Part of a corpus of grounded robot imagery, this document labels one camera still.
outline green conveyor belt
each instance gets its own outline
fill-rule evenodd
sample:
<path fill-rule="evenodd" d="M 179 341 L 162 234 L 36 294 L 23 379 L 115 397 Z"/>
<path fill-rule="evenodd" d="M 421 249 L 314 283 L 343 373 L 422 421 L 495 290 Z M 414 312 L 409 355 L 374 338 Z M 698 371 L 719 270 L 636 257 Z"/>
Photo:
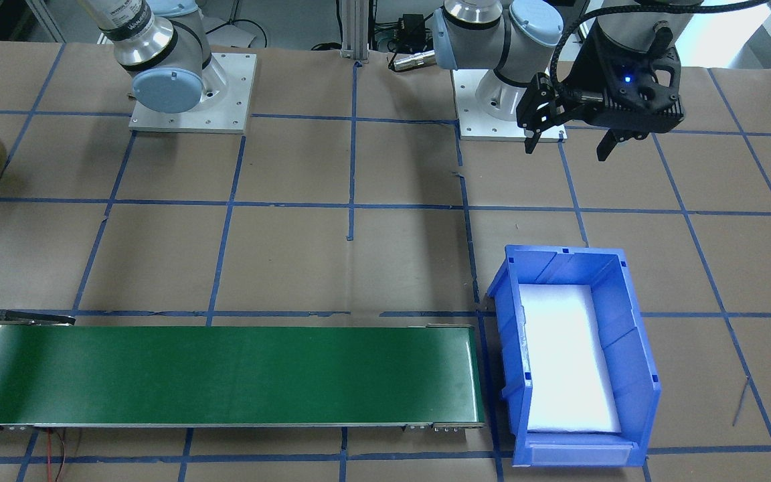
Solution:
<path fill-rule="evenodd" d="M 0 427 L 483 424 L 471 327 L 0 325 Z"/>

